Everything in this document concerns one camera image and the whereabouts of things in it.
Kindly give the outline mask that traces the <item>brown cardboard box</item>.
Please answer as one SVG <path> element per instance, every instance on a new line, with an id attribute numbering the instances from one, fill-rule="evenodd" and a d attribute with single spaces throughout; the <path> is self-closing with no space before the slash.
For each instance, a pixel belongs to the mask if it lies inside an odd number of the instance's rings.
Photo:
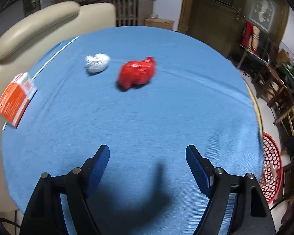
<path id="1" fill-rule="evenodd" d="M 168 19 L 160 19 L 160 18 L 147 18 L 144 21 L 144 25 L 146 27 L 154 27 L 154 28 L 161 28 L 166 30 L 172 30 L 174 26 L 173 20 Z"/>

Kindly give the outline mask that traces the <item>orange white carton box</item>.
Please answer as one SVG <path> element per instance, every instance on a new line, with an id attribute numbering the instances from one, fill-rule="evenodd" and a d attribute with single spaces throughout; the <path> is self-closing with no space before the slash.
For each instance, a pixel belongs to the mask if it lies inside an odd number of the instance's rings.
<path id="1" fill-rule="evenodd" d="M 28 73 L 16 75 L 0 97 L 0 115 L 16 128 L 36 92 Z"/>

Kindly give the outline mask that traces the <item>beige leather sofa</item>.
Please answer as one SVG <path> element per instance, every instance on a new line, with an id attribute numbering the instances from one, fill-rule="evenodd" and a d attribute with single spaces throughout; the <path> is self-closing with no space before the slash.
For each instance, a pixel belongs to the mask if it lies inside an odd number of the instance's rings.
<path id="1" fill-rule="evenodd" d="M 22 19 L 0 37 L 0 96 L 14 76 L 29 71 L 56 44 L 115 25 L 116 9 L 110 3 L 80 6 L 62 2 Z M 0 115 L 0 148 L 4 122 Z M 0 149 L 0 214 L 16 209 L 7 189 Z"/>

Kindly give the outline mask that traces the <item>dark wooden side table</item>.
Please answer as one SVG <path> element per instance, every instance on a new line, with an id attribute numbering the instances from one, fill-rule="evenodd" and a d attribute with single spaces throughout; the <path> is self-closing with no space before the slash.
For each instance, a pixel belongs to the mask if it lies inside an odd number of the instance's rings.
<path id="1" fill-rule="evenodd" d="M 265 63 L 253 78 L 257 97 L 267 102 L 269 108 L 284 108 L 291 105 L 293 96 L 274 68 Z"/>

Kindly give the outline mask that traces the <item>grey slatted cabinet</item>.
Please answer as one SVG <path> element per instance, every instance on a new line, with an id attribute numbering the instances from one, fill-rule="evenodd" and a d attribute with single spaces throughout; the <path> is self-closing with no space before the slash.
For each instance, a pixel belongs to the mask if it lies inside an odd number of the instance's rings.
<path id="1" fill-rule="evenodd" d="M 144 25 L 144 21 L 153 14 L 155 0 L 85 0 L 80 5 L 110 3 L 115 6 L 116 26 Z"/>

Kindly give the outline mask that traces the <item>white paper ball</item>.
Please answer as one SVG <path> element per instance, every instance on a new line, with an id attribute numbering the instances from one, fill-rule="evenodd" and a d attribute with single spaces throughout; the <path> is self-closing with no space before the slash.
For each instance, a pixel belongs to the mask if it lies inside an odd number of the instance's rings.
<path id="1" fill-rule="evenodd" d="M 106 54 L 98 53 L 95 56 L 86 56 L 86 71 L 89 74 L 101 73 L 108 68 L 110 57 Z"/>

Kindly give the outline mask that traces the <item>dark wooden door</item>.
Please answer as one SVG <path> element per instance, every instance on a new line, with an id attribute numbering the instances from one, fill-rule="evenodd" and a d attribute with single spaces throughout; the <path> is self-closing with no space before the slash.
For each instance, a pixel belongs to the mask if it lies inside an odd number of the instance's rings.
<path id="1" fill-rule="evenodd" d="M 246 22 L 280 45 L 289 16 L 287 0 L 183 0 L 178 32 L 227 57 L 240 50 Z"/>

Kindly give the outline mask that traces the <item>red plastic mesh basket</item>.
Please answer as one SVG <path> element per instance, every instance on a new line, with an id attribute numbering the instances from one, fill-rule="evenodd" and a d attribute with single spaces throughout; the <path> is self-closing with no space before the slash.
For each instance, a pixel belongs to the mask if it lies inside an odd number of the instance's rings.
<path id="1" fill-rule="evenodd" d="M 259 180 L 266 202 L 271 204 L 277 197 L 283 182 L 283 165 L 280 150 L 273 138 L 263 133 L 263 170 Z"/>

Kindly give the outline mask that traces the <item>blue table cloth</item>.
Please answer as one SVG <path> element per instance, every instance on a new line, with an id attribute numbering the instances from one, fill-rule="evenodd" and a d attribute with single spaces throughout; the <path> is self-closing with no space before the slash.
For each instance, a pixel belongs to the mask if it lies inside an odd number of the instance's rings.
<path id="1" fill-rule="evenodd" d="M 101 73 L 86 56 L 110 57 Z M 145 85 L 121 88 L 129 61 L 153 57 Z M 110 159 L 89 206 L 103 234 L 192 234 L 208 199 L 186 147 L 229 174 L 261 176 L 263 153 L 253 101 L 240 72 L 184 34 L 116 27 L 63 41 L 28 71 L 37 92 L 17 128 L 2 132 L 8 190 L 21 211 L 43 172 L 67 174 L 100 145 Z"/>

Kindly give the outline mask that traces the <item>metal chair with clothes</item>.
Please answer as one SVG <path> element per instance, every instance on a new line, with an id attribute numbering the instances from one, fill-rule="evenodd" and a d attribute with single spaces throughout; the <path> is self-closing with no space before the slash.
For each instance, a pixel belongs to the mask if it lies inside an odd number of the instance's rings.
<path id="1" fill-rule="evenodd" d="M 258 53 L 257 49 L 259 47 L 259 36 L 260 36 L 260 29 L 253 25 L 251 22 L 246 21 L 243 33 L 242 33 L 242 39 L 240 41 L 240 47 L 244 49 L 244 52 L 242 54 L 242 57 L 240 58 L 240 61 L 236 65 L 237 69 L 240 69 L 242 67 L 242 64 L 245 60 L 245 58 L 250 58 L 251 60 L 254 60 L 256 62 L 259 62 L 260 64 L 268 66 L 270 63 L 270 56 L 267 53 L 267 51 L 262 48 L 264 53 L 267 55 L 267 59 L 261 58 Z"/>

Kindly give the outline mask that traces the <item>red plastic bag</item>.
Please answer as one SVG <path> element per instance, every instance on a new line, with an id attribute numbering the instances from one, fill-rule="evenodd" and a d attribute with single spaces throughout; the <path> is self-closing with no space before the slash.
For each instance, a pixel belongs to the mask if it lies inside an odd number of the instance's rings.
<path id="1" fill-rule="evenodd" d="M 117 83 L 123 89 L 129 89 L 133 85 L 145 85 L 154 77 L 155 72 L 156 62 L 153 57 L 142 61 L 129 61 L 121 67 Z"/>

